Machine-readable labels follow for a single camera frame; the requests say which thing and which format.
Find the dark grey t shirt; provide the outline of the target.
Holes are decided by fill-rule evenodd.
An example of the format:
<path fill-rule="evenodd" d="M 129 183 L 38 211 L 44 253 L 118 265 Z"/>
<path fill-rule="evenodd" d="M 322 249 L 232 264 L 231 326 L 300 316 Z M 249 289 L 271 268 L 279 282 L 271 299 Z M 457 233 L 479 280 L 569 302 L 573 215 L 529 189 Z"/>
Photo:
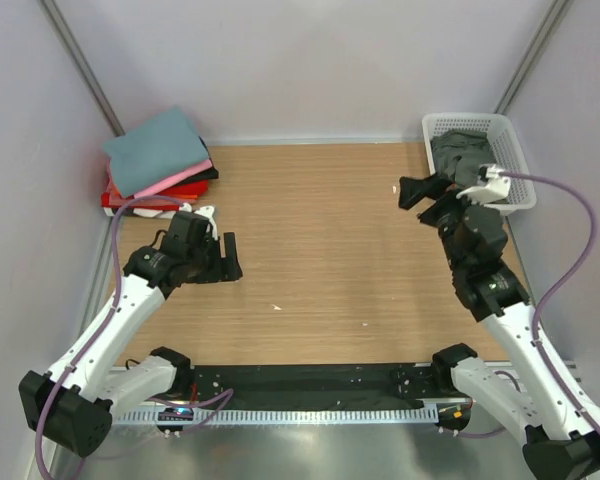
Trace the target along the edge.
<path fill-rule="evenodd" d="M 481 165 L 497 165 L 486 134 L 476 130 L 449 130 L 431 140 L 431 149 L 436 173 L 447 177 L 452 187 L 459 191 L 478 183 Z M 478 206 L 495 210 L 501 215 L 492 208 L 495 203 Z"/>

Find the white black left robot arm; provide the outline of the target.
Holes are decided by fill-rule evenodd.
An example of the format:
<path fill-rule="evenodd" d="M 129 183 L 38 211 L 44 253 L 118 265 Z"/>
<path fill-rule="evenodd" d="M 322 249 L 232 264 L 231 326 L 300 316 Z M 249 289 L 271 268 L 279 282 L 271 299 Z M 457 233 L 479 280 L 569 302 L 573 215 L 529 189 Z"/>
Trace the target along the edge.
<path fill-rule="evenodd" d="M 81 458 L 105 440 L 114 419 L 156 396 L 179 400 L 191 390 L 188 357 L 158 347 L 137 366 L 110 372 L 139 327 L 184 284 L 241 278 L 235 235 L 220 234 L 215 209 L 180 210 L 158 247 L 132 253 L 116 287 L 78 340 L 45 373 L 19 383 L 27 425 Z"/>

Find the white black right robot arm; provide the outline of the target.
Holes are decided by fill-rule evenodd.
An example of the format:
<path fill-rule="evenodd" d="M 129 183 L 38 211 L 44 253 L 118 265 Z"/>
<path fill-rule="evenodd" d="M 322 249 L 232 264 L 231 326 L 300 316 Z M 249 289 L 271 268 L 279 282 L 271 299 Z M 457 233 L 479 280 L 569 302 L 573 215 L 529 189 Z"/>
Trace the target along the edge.
<path fill-rule="evenodd" d="M 516 438 L 535 478 L 585 479 L 600 472 L 600 408 L 569 372 L 540 325 L 540 307 L 502 258 L 508 236 L 489 204 L 507 195 L 510 175 L 483 177 L 466 190 L 439 174 L 403 177 L 398 205 L 409 210 L 432 200 L 418 219 L 438 233 L 456 296 L 507 352 L 526 390 L 507 386 L 465 344 L 433 355 L 432 387 L 481 404 Z"/>

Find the folded white patterned t shirt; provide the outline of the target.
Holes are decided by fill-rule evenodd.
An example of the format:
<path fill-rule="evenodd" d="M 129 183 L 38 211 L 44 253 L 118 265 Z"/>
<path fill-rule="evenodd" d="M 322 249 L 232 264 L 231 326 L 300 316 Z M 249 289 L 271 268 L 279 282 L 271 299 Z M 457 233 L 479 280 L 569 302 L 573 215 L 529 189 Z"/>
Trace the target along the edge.
<path fill-rule="evenodd" d="M 154 209 L 154 208 L 139 208 L 135 205 L 126 208 L 122 215 L 123 216 L 134 216 L 148 219 L 172 219 L 178 211 L 192 212 L 192 205 L 184 203 L 183 205 L 169 204 L 165 209 Z"/>

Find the folded red t shirt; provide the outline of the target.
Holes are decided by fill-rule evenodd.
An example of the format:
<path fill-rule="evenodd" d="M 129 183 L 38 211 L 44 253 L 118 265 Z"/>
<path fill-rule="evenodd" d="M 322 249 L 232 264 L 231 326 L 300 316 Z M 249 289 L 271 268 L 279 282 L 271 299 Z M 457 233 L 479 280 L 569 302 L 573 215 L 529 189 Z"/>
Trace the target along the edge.
<path fill-rule="evenodd" d="M 207 192 L 208 187 L 209 181 L 201 180 L 183 186 L 167 188 L 164 191 L 158 192 L 158 195 L 177 198 L 180 202 L 194 203 L 201 195 Z M 105 191 L 101 194 L 101 206 L 103 208 L 115 210 L 124 205 L 127 201 L 128 198 L 121 197 L 113 182 L 109 180 Z M 174 210 L 176 209 L 176 205 L 159 199 L 149 199 L 135 203 L 133 208 Z"/>

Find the folded black t shirt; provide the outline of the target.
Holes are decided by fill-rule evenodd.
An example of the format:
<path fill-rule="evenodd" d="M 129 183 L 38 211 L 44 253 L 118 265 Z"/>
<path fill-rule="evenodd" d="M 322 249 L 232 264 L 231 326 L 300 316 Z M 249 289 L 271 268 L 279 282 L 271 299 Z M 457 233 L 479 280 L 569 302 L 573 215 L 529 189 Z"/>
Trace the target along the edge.
<path fill-rule="evenodd" d="M 204 146 L 206 153 L 210 156 L 210 152 L 209 149 L 206 145 L 206 143 L 204 142 L 203 139 L 201 139 L 202 145 Z M 219 178 L 219 171 L 216 169 L 213 161 L 212 161 L 212 157 L 209 157 L 209 161 L 211 162 L 210 167 L 207 168 L 206 170 L 203 170 L 199 173 L 196 173 L 192 176 L 187 177 L 184 181 L 183 184 L 191 184 L 191 183 L 197 183 L 203 180 L 209 181 L 209 180 L 215 180 Z"/>

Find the folded pink t shirt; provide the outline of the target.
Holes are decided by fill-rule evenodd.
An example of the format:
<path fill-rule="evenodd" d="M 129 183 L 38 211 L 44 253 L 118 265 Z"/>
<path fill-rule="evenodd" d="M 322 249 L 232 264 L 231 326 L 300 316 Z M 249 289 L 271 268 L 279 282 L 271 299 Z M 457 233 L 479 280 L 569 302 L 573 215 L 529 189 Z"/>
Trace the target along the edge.
<path fill-rule="evenodd" d="M 150 196 L 150 195 L 159 194 L 163 190 L 170 188 L 170 187 L 176 185 L 177 183 L 179 183 L 193 175 L 196 175 L 196 174 L 199 174 L 206 170 L 209 170 L 212 166 L 213 166 L 213 163 L 212 163 L 211 159 L 207 158 L 206 160 L 204 160 L 202 162 L 199 162 L 177 174 L 166 177 L 166 178 L 160 180 L 159 182 L 139 191 L 138 193 L 135 193 L 133 195 L 133 198 L 142 198 L 142 197 L 146 197 L 146 196 Z"/>

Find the folded teal t shirt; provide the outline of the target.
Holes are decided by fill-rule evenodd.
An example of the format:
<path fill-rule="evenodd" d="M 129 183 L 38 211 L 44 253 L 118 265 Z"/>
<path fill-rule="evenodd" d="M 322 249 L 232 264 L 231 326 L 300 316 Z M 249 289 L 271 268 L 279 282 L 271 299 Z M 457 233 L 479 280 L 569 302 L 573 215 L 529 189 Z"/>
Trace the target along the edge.
<path fill-rule="evenodd" d="M 113 184 L 124 198 L 209 158 L 194 124 L 178 107 L 104 142 L 102 148 L 110 158 Z"/>

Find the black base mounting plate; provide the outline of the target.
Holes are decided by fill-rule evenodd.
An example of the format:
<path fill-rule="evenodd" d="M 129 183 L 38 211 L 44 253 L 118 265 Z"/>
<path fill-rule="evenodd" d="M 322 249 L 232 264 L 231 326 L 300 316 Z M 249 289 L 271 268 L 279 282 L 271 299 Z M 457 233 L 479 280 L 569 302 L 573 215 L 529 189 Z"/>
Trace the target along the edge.
<path fill-rule="evenodd" d="M 468 397 L 429 363 L 198 365 L 158 397 L 201 402 L 227 389 L 233 395 L 225 408 L 249 411 L 403 410 Z"/>

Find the right aluminium frame post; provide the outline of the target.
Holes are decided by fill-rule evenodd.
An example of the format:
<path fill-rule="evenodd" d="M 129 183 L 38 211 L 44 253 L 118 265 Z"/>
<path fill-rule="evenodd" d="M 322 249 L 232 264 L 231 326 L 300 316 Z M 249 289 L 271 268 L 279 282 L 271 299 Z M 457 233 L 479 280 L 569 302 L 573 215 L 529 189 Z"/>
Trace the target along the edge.
<path fill-rule="evenodd" d="M 547 12 L 494 109 L 495 114 L 507 114 L 507 111 L 521 92 L 526 81 L 530 78 L 534 68 L 542 58 L 551 39 L 573 4 L 573 0 L 553 0 L 550 3 Z"/>

